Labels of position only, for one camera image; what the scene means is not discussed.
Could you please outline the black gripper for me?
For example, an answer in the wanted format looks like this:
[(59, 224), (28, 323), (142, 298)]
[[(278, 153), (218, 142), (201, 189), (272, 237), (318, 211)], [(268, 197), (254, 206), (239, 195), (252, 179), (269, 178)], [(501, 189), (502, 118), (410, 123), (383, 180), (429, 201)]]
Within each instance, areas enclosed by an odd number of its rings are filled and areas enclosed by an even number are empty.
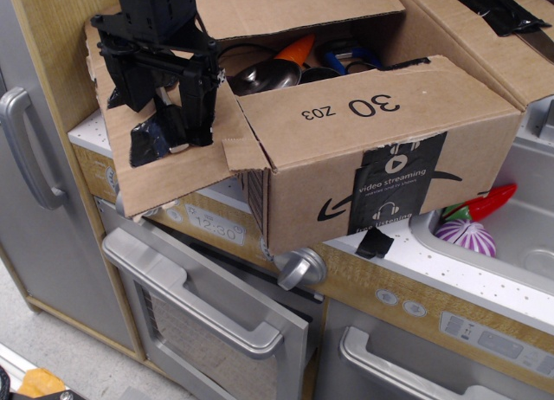
[(184, 133), (193, 145), (213, 143), (218, 46), (196, 25), (196, 0), (119, 0), (120, 12), (97, 14), (91, 25), (120, 101), (140, 112), (157, 96), (166, 50), (193, 54), (179, 77)]

